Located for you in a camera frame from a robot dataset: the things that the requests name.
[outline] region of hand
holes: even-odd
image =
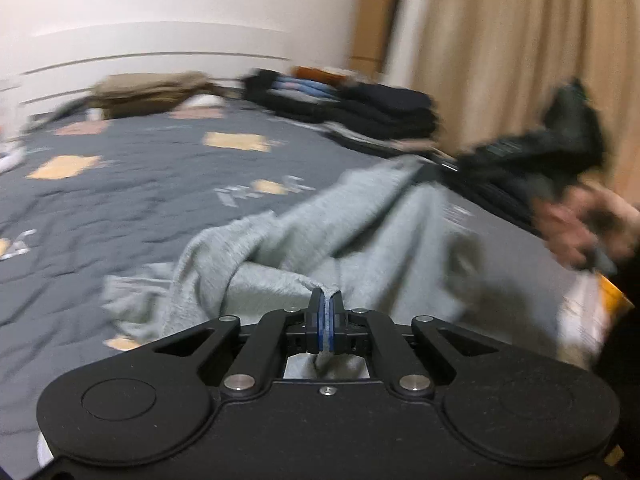
[[[565,267],[583,265],[586,261],[583,252],[595,247],[596,235],[582,222],[593,211],[607,211],[615,218],[613,227],[600,235],[600,243],[612,260],[629,258],[638,244],[640,212],[606,188],[571,186],[565,190],[562,202],[535,199],[532,208],[534,227]]]

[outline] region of beige curtain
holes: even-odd
[[[534,126],[578,75],[610,139],[610,184],[640,200],[640,0],[430,0],[414,88],[449,153]]]

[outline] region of screw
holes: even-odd
[[[320,386],[320,389],[318,390],[318,392],[320,392],[321,395],[324,395],[327,397],[331,397],[332,395],[335,395],[337,391],[338,391],[338,388],[336,388],[335,386]]]
[[[251,377],[251,375],[234,374],[234,375],[229,375],[229,377],[226,377],[224,384],[230,390],[235,390],[236,392],[243,392],[245,390],[248,390],[252,386],[254,386],[255,379]]]
[[[428,377],[424,375],[405,375],[399,381],[400,386],[402,386],[405,390],[409,390],[411,392],[420,392],[422,390],[426,390],[429,386],[431,386],[431,381]]]

